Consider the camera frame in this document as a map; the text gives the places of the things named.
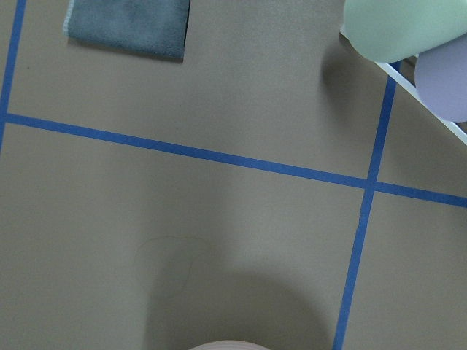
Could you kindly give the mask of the pink bowl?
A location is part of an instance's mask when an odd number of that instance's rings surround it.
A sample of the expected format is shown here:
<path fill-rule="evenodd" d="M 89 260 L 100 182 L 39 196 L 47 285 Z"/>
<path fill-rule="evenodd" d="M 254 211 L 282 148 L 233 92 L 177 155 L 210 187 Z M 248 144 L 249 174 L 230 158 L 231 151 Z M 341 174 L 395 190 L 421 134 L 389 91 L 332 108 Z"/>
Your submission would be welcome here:
<path fill-rule="evenodd" d="M 190 350 L 268 350 L 264 346 L 249 343 L 246 341 L 213 341 L 210 343 L 201 344 L 191 348 Z"/>

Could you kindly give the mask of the green cup on rack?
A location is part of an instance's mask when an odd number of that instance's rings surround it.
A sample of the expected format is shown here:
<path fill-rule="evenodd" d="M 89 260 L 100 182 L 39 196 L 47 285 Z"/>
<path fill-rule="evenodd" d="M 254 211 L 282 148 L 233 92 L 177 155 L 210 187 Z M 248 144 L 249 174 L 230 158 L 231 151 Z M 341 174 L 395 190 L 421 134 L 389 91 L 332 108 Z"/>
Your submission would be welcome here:
<path fill-rule="evenodd" d="M 346 1 L 344 32 L 364 58 L 392 63 L 466 33 L 465 1 Z"/>

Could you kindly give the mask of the grey folded cloth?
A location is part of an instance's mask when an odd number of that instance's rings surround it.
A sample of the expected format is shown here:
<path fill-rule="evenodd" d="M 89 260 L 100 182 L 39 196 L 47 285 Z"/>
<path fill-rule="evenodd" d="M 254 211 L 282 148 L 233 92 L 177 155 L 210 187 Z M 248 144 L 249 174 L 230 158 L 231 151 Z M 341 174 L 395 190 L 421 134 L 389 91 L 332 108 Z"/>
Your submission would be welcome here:
<path fill-rule="evenodd" d="M 182 60 L 190 2 L 70 1 L 63 32 L 81 42 Z"/>

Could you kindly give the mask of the purple cup on rack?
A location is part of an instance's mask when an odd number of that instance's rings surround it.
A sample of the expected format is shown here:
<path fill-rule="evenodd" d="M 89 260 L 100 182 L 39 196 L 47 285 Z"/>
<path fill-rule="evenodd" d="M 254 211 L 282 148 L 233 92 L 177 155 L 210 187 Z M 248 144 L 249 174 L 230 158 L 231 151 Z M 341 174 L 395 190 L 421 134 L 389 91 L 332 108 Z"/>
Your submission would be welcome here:
<path fill-rule="evenodd" d="M 414 78 L 420 100 L 435 115 L 466 121 L 466 35 L 420 53 Z"/>

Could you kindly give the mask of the white cup rack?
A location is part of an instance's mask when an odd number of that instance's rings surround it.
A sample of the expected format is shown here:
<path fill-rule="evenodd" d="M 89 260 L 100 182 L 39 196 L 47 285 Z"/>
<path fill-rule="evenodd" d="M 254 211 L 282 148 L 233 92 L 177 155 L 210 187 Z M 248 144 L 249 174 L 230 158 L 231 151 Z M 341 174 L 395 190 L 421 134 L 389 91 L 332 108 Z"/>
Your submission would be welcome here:
<path fill-rule="evenodd" d="M 466 143 L 466 132 L 459 126 L 459 120 L 448 120 L 439 116 L 433 106 L 428 104 L 422 85 L 417 78 L 408 80 L 403 74 L 398 73 L 395 62 L 406 60 L 408 57 L 418 56 L 434 47 L 456 40 L 466 35 L 465 29 L 454 30 L 431 30 L 418 29 L 374 29 L 363 32 L 352 26 L 342 26 L 340 34 L 358 51 L 362 56 L 373 61 L 383 71 L 393 78 L 405 91 L 415 98 L 421 105 L 463 143 Z"/>

